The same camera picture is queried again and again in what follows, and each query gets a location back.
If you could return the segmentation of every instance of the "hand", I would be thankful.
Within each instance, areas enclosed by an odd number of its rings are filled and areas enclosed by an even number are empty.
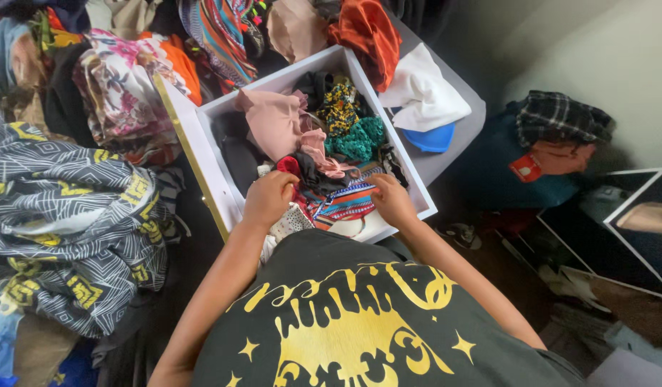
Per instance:
[[[378,192],[371,194],[371,202],[386,223],[400,231],[419,223],[417,210],[412,205],[410,196],[393,176],[374,173],[365,181],[379,189]]]
[[[290,173],[271,171],[253,182],[247,191],[243,223],[269,231],[288,210],[293,184],[299,181]]]

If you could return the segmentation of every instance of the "white wall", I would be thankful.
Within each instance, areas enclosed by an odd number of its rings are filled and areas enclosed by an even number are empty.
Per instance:
[[[662,0],[460,0],[452,20],[432,46],[491,112],[563,92],[613,116],[633,167],[662,167]]]

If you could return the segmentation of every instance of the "gold trim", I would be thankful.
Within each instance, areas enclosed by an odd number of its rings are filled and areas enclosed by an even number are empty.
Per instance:
[[[185,131],[183,130],[183,126],[180,123],[180,120],[178,119],[178,114],[175,112],[175,108],[173,107],[171,98],[168,97],[168,91],[166,91],[166,86],[163,85],[162,77],[159,74],[154,74],[152,78],[154,80],[154,84],[157,88],[157,91],[159,92],[159,95],[163,100],[163,105],[166,107],[166,111],[168,112],[168,117],[171,119],[173,128],[175,128],[175,132],[178,135],[178,139],[180,140],[180,144],[183,147],[183,151],[185,152],[186,156],[188,156],[188,161],[190,162],[192,171],[195,172],[197,183],[199,183],[199,188],[201,188],[202,194],[204,195],[203,201],[205,202],[206,207],[208,207],[209,210],[211,211],[211,215],[214,217],[214,221],[216,222],[216,227],[219,228],[219,233],[221,233],[223,242],[226,242],[228,241],[228,235],[229,235],[228,230],[225,227],[225,223],[223,222],[221,213],[219,213],[219,209],[216,207],[216,201],[214,200],[214,197],[211,195],[211,191],[209,191],[209,188],[206,184],[206,180],[204,179],[204,174],[199,168],[199,164],[197,163],[197,158],[195,157],[195,153],[192,151],[192,148],[190,147],[190,143],[188,142],[187,136],[185,136]]]

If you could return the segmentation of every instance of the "black t-shirt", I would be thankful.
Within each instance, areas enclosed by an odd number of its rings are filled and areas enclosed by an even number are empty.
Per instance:
[[[216,321],[193,386],[581,386],[443,272],[310,229]]]

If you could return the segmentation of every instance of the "star graphic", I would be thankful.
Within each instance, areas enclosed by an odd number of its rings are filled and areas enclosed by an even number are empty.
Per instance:
[[[230,382],[225,387],[236,387],[238,382],[240,382],[241,377],[235,377],[233,371],[230,372]]]
[[[464,352],[465,355],[469,357],[469,361],[472,364],[474,364],[474,362],[472,361],[471,351],[472,351],[472,347],[475,346],[476,344],[464,341],[464,339],[461,338],[459,333],[457,332],[457,329],[456,329],[456,334],[457,334],[457,345],[453,346],[453,349],[458,349]]]
[[[245,347],[238,353],[244,353],[249,357],[249,362],[252,363],[252,350],[254,350],[256,347],[259,347],[259,344],[253,344],[249,342],[249,338],[245,338],[247,341],[247,344],[245,344]]]

